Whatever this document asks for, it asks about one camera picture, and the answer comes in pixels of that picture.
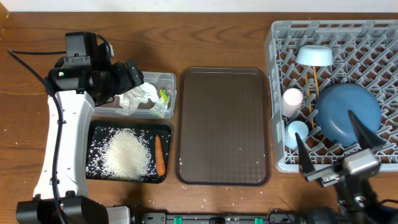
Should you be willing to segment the green snack wrapper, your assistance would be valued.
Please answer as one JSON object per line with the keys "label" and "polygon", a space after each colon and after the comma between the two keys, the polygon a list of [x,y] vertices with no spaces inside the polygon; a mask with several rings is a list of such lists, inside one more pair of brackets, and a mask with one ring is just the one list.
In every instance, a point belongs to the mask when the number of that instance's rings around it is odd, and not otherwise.
{"label": "green snack wrapper", "polygon": [[170,97],[166,90],[160,90],[160,98],[158,102],[150,109],[150,112],[159,118],[165,118],[166,111],[169,108]]}

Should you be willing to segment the orange carrot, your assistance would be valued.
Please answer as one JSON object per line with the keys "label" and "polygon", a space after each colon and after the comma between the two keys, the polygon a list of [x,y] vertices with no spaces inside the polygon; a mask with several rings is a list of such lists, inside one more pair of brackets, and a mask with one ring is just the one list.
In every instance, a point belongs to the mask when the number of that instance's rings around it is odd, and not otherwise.
{"label": "orange carrot", "polygon": [[164,154],[162,150],[162,143],[159,135],[156,135],[155,137],[155,161],[156,161],[157,174],[159,176],[164,176],[166,173],[166,167],[164,161]]}

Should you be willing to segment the light blue cup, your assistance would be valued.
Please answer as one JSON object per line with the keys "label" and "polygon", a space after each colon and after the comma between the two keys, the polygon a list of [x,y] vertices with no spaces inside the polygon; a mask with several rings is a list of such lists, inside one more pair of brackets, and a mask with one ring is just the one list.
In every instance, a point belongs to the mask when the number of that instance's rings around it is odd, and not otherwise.
{"label": "light blue cup", "polygon": [[309,134],[308,126],[302,121],[293,121],[285,128],[285,145],[288,148],[294,149],[297,147],[296,133],[305,142]]}

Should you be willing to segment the white paper tissue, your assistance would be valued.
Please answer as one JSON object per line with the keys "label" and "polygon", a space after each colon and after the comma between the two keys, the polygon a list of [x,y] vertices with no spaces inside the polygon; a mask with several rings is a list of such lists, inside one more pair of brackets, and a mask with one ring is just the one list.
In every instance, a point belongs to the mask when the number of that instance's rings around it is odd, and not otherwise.
{"label": "white paper tissue", "polygon": [[149,100],[153,103],[159,101],[156,87],[147,82],[118,95],[118,97],[119,105],[122,108],[119,114],[124,116],[129,116],[138,109],[140,104],[148,103]]}

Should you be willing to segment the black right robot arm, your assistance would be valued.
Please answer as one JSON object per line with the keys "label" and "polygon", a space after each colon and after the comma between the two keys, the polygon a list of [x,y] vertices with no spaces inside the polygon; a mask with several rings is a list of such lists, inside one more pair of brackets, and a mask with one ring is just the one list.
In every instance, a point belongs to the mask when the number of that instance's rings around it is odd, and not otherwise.
{"label": "black right robot arm", "polygon": [[314,167],[299,133],[295,133],[303,176],[308,182],[318,181],[322,187],[334,186],[339,206],[351,223],[397,223],[397,209],[383,205],[397,201],[380,202],[369,183],[369,178],[377,175],[381,167],[373,150],[380,149],[385,142],[351,110],[348,116],[361,150],[324,169]]}

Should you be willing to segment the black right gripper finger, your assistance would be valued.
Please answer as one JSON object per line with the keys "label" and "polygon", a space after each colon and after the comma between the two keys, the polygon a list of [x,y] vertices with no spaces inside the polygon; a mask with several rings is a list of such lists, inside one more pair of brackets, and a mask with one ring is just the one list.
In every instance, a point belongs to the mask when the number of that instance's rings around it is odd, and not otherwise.
{"label": "black right gripper finger", "polygon": [[348,110],[348,116],[362,149],[380,150],[385,145],[385,140],[368,129],[351,110]]}
{"label": "black right gripper finger", "polygon": [[304,174],[310,174],[312,172],[315,172],[315,167],[312,164],[312,160],[311,160],[310,156],[308,155],[307,149],[306,149],[304,142],[302,141],[299,133],[295,133],[295,137],[296,137],[296,141],[297,141],[298,156],[299,156],[299,162],[300,162],[302,172]]}

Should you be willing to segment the pink cup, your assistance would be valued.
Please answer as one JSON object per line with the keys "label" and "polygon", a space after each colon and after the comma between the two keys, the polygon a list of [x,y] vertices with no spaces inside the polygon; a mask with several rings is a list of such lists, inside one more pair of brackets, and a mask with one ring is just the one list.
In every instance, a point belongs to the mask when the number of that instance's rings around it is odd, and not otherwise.
{"label": "pink cup", "polygon": [[303,93],[297,88],[286,89],[282,95],[282,115],[292,116],[302,106]]}

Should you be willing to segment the light blue bowl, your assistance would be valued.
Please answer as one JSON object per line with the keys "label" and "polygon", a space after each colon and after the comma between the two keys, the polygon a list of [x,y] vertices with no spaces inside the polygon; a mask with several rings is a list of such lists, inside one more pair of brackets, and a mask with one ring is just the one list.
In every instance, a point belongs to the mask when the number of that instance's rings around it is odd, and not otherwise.
{"label": "light blue bowl", "polygon": [[302,46],[295,60],[301,65],[324,67],[333,64],[332,49],[321,45]]}

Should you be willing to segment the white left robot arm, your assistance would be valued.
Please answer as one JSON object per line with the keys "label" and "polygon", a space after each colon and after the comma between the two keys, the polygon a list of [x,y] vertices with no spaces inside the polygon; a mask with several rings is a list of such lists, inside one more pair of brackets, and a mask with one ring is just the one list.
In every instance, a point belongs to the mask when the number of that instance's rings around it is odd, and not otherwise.
{"label": "white left robot arm", "polygon": [[66,49],[40,82],[49,100],[45,159],[32,200],[19,202],[19,223],[132,223],[127,206],[105,207],[88,195],[86,155],[97,106],[141,84],[135,61],[112,62],[113,48],[101,35],[69,32]]}

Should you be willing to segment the wooden chopstick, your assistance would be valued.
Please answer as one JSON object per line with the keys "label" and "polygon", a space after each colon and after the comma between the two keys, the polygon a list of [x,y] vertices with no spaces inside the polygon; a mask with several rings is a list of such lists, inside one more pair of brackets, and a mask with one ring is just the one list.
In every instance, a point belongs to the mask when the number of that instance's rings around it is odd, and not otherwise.
{"label": "wooden chopstick", "polygon": [[[306,74],[305,75],[305,84],[307,84],[307,83],[308,83],[308,75]],[[308,100],[310,99],[309,87],[307,88],[307,99]],[[309,113],[311,114],[312,113],[312,103],[311,102],[308,104],[308,109],[309,109]],[[311,119],[311,125],[312,125],[312,129],[314,129],[315,128],[315,124],[314,124],[313,118]]]}
{"label": "wooden chopstick", "polygon": [[319,86],[318,86],[317,69],[316,69],[316,66],[313,66],[312,68],[313,68],[313,77],[314,77],[314,83],[315,83],[316,94],[317,94],[317,98],[319,98],[319,96],[320,96],[320,90],[319,90]]}

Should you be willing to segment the dark blue plate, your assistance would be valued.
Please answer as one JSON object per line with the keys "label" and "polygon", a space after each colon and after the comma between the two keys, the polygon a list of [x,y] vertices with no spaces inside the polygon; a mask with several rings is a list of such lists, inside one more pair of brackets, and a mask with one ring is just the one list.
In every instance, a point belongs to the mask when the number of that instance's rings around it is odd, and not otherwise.
{"label": "dark blue plate", "polygon": [[381,107],[375,96],[364,87],[352,83],[333,85],[321,92],[315,104],[315,121],[324,137],[348,147],[357,142],[349,120],[351,110],[372,132],[381,126]]}

